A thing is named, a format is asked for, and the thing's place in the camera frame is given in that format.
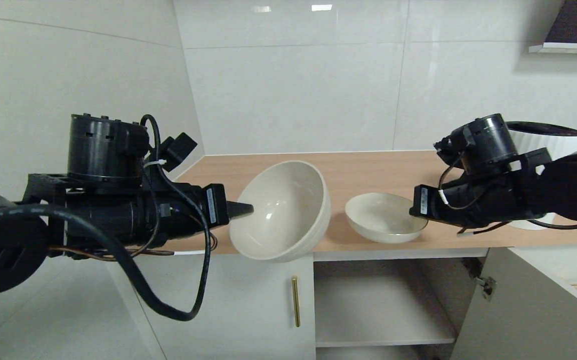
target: white wall tile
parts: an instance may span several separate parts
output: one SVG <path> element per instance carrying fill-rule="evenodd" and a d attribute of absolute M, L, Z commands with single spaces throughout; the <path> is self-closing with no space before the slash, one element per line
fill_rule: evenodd
<path fill-rule="evenodd" d="M 209 155 L 392 146 L 401 44 L 185 54 Z"/>
<path fill-rule="evenodd" d="M 0 358 L 151 358 L 105 264 L 66 268 L 0 327 Z"/>
<path fill-rule="evenodd" d="M 72 260 L 64 257 L 46 259 L 28 280 L 8 291 L 0 292 L 0 326 L 18 312 L 55 276 L 62 273 L 68 262 L 72 262 Z"/>
<path fill-rule="evenodd" d="M 108 274 L 115 284 L 119 296 L 122 298 L 127 312 L 130 314 L 133 323 L 135 323 L 135 326 L 140 333 L 142 342 L 149 351 L 151 360 L 167 360 L 165 353 L 160 347 L 158 338 L 156 338 L 156 334 L 153 332 L 151 324 L 149 324 L 147 314 L 140 304 L 138 294 L 133 288 L 133 284 L 131 284 L 131 281 L 126 276 L 126 273 L 117 262 L 106 262 L 105 265 Z"/>
<path fill-rule="evenodd" d="M 0 0 L 0 19 L 182 45 L 171 0 Z"/>
<path fill-rule="evenodd" d="M 407 43 L 400 88 L 395 150 L 432 149 L 494 113 L 577 128 L 577 54 L 528 54 L 526 43 Z"/>
<path fill-rule="evenodd" d="M 562 0 L 410 0 L 406 41 L 541 43 Z"/>
<path fill-rule="evenodd" d="M 152 114 L 163 139 L 184 131 L 201 144 L 181 48 L 0 20 L 0 194 L 21 198 L 28 173 L 64 173 L 71 114 L 84 112 Z"/>
<path fill-rule="evenodd" d="M 408 0 L 174 0 L 184 48 L 402 43 Z"/>

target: small white bowl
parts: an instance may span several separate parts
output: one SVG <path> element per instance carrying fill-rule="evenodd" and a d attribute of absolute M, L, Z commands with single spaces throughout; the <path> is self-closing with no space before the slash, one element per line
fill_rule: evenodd
<path fill-rule="evenodd" d="M 353 230 L 378 243 L 399 244 L 419 237 L 428 219 L 409 215 L 413 201 L 391 193 L 365 193 L 344 207 Z"/>
<path fill-rule="evenodd" d="M 331 199 L 322 173 L 304 161 L 275 164 L 237 199 L 254 212 L 232 219 L 233 246 L 247 258 L 285 263 L 311 251 L 327 232 Z"/>

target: cabinet door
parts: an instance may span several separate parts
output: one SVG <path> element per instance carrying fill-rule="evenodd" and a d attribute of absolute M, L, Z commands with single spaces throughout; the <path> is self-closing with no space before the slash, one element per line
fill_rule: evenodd
<path fill-rule="evenodd" d="M 185 312 L 195 301 L 203 255 L 140 256 L 153 291 Z M 291 278 L 297 277 L 300 327 Z M 204 303 L 180 322 L 144 306 L 168 359 L 304 359 L 316 357 L 313 256 L 274 264 L 239 254 L 213 255 Z"/>
<path fill-rule="evenodd" d="M 512 248 L 492 248 L 451 360 L 577 360 L 577 290 Z"/>

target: wooden countertop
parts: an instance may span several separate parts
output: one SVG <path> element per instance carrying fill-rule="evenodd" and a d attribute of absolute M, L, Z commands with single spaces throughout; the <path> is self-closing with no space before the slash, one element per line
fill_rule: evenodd
<path fill-rule="evenodd" d="M 429 221 L 421 235 L 408 243 L 383 244 L 365 239 L 347 223 L 344 205 L 350 198 L 367 192 L 387 192 L 413 198 L 419 184 L 435 186 L 446 165 L 434 151 L 281 153 L 266 155 L 206 156 L 191 167 L 179 182 L 202 187 L 223 183 L 227 199 L 238 200 L 247 184 L 264 169 L 287 160 L 302 160 L 323 174 L 330 192 L 332 215 L 329 228 L 314 252 L 381 251 L 399 249 L 500 248 L 577 244 L 577 230 L 521 230 L 505 226 L 497 230 L 457 237 L 455 226 Z M 557 224 L 572 221 L 556 216 Z M 237 253 L 229 239 L 229 227 L 213 230 L 218 254 Z M 169 240 L 162 250 L 189 251 L 204 248 L 204 237 Z"/>

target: bowl rim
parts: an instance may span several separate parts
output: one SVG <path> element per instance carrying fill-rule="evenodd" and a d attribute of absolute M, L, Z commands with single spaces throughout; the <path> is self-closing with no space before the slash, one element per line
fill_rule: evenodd
<path fill-rule="evenodd" d="M 323 210 L 325 209 L 325 207 L 327 206 L 327 198 L 329 198 L 329 194 L 328 194 L 328 187 L 327 187 L 327 183 L 325 182 L 325 177 L 322 175 L 322 172 L 320 172 L 320 170 L 314 166 L 313 164 L 311 164 L 310 162 L 306 162 L 306 161 L 302 161 L 302 160 L 287 160 L 287 161 L 282 161 L 282 162 L 278 162 L 277 164 L 273 164 L 269 167 L 267 167 L 264 171 L 262 171 L 261 173 L 258 173 L 254 178 L 252 178 L 252 180 L 250 180 L 250 182 L 246 185 L 246 187 L 242 190 L 242 193 L 240 194 L 240 196 L 238 196 L 237 201 L 238 203 L 240 203 L 242 201 L 242 194 L 247 190 L 247 188 L 249 187 L 250 184 L 252 184 L 253 182 L 255 182 L 255 180 L 257 180 L 257 178 L 260 178 L 262 175 L 264 175 L 267 172 L 272 171 L 274 168 L 279 167 L 279 166 L 286 166 L 287 164 L 305 164 L 306 166 L 309 166 L 311 169 L 315 170 L 315 173 L 318 175 L 320 182 L 322 183 L 322 202 L 320 203 L 320 210 L 317 213 L 317 216 L 315 217 L 315 220 L 313 221 L 313 223 L 311 224 L 311 227 L 308 228 L 308 230 L 306 231 L 306 233 L 300 237 L 299 240 L 297 240 L 295 242 L 295 244 L 291 245 L 289 248 L 287 248 L 286 250 L 277 253 L 276 255 L 270 256 L 270 257 L 258 257 L 258 256 L 252 256 L 249 255 L 248 253 L 243 252 L 240 248 L 238 248 L 238 246 L 236 245 L 236 242 L 233 241 L 233 237 L 231 236 L 231 229 L 232 227 L 229 226 L 228 229 L 228 236 L 231 240 L 231 244 L 233 244 L 233 247 L 235 248 L 235 250 L 238 251 L 238 253 L 240 253 L 241 255 L 244 255 L 245 257 L 252 259 L 252 260 L 261 260 L 261 261 L 268 261 L 268 260 L 275 260 L 275 259 L 279 259 L 283 256 L 288 255 L 289 253 L 291 253 L 292 251 L 294 251 L 296 248 L 298 248 L 298 246 L 303 245 L 302 244 L 302 240 L 304 238 L 306 238 L 308 235 L 312 235 L 315 232 L 315 227 L 316 224 L 320 223 L 320 221 L 322 221 L 323 218 Z"/>
<path fill-rule="evenodd" d="M 349 203 L 350 203 L 351 201 L 357 199 L 357 198 L 362 198 L 362 197 L 364 197 L 364 196 L 373 195 L 373 194 L 381 195 L 381 196 L 386 195 L 387 198 L 392 198 L 392 199 L 403 199 L 403 200 L 406 200 L 406 201 L 410 202 L 410 205 L 411 205 L 411 206 L 414 205 L 414 203 L 413 203 L 413 201 L 411 201 L 411 199 L 405 198 L 404 196 L 400 196 L 400 195 L 394 194 L 394 193 L 375 192 L 375 191 L 369 192 L 369 193 L 362 193 L 362 194 L 353 196 L 352 198 L 348 199 L 348 201 L 346 201 L 346 204 L 344 204 L 344 214 L 346 214 L 346 219 L 348 219 L 348 221 L 351 221 L 353 224 L 359 226 L 360 228 L 362 228 L 362 229 L 364 229 L 364 230 L 371 231 L 371 232 L 376 233 L 376 234 L 392 235 L 392 236 L 394 236 L 394 237 L 405 237 L 405 236 L 407 236 L 407 235 L 417 234 L 417 233 L 421 232 L 422 230 L 424 230 L 424 229 L 426 228 L 426 226 L 429 224 L 429 219 L 419 218 L 419 217 L 416 217 L 416 216 L 413 216 L 413 215 L 408 214 L 408 215 L 411 216 L 411 217 L 414 217 L 414 218 L 417 218 L 417 219 L 423 219 L 423 220 L 424 220 L 424 225 L 423 225 L 421 228 L 419 228 L 418 230 L 415 230 L 415 231 L 413 231 L 413 232 L 384 232 L 384 231 L 373 230 L 372 228 L 368 228 L 368 227 L 362 225 L 361 223 L 355 221 L 355 219 L 353 219 L 353 218 L 351 217 L 351 215 L 349 215 Z"/>

